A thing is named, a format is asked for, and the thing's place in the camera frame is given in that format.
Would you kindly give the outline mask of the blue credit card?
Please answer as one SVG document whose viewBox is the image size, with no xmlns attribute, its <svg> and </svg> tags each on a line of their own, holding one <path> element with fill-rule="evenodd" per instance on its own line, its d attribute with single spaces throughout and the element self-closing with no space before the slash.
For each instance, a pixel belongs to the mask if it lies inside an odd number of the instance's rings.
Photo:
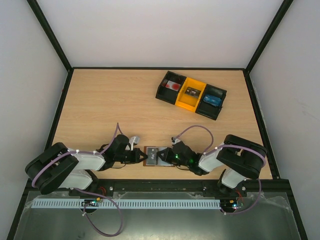
<svg viewBox="0 0 320 240">
<path fill-rule="evenodd" d="M 203 101 L 215 107 L 219 107 L 222 102 L 222 100 L 219 97 L 216 97 L 210 94 L 206 94 L 203 98 Z"/>
</svg>

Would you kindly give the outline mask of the brown leather card holder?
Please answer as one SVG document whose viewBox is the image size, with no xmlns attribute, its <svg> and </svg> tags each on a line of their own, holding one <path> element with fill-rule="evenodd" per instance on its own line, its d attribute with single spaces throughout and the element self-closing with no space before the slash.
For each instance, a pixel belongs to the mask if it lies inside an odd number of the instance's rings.
<svg viewBox="0 0 320 240">
<path fill-rule="evenodd" d="M 158 148 L 158 151 L 161 151 L 161 150 L 164 150 L 165 148 L 167 148 L 166 146 L 145 146 L 144 147 L 144 153 L 147 154 L 147 148 L 148 147 L 155 147 L 155 148 Z M 168 162 L 164 162 L 162 161 L 159 157 L 158 158 L 158 163 L 156 166 L 147 166 L 146 165 L 146 160 L 143 161 L 143 166 L 144 167 L 174 167 L 173 164 L 170 164 Z"/>
</svg>

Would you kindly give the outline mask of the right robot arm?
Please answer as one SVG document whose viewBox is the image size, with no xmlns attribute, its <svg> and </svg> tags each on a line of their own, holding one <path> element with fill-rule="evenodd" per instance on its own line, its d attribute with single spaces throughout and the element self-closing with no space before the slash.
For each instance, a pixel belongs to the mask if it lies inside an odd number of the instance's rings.
<svg viewBox="0 0 320 240">
<path fill-rule="evenodd" d="M 229 196 L 244 180 L 260 177 L 261 169 L 267 164 L 267 152 L 258 143 L 229 134 L 223 143 L 208 152 L 196 153 L 183 141 L 178 141 L 156 155 L 170 165 L 186 167 L 197 176 L 227 166 L 219 177 L 217 189 L 222 195 Z"/>
</svg>

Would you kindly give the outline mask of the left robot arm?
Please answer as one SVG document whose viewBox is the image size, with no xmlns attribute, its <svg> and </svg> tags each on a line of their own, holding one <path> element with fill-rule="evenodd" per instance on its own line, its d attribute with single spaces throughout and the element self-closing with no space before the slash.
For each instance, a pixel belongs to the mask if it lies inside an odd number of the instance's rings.
<svg viewBox="0 0 320 240">
<path fill-rule="evenodd" d="M 74 150 L 58 142 L 29 162 L 25 173 L 32 187 L 43 195 L 63 188 L 85 190 L 94 182 L 91 171 L 105 171 L 115 163 L 130 165 L 146 160 L 148 156 L 135 147 L 139 140 L 138 136 L 119 134 L 95 151 Z"/>
</svg>

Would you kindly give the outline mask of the dark vip card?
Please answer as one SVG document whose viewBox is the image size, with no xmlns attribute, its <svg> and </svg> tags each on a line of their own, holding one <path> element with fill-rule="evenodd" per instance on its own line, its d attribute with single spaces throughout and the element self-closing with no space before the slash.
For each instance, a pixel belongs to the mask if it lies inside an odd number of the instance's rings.
<svg viewBox="0 0 320 240">
<path fill-rule="evenodd" d="M 188 86 L 184 93 L 188 96 L 198 99 L 201 94 L 201 90 Z"/>
<path fill-rule="evenodd" d="M 157 152 L 158 152 L 157 147 L 147 147 L 146 148 L 146 154 L 147 154 L 146 165 L 147 166 L 157 166 L 158 165 Z"/>
</svg>

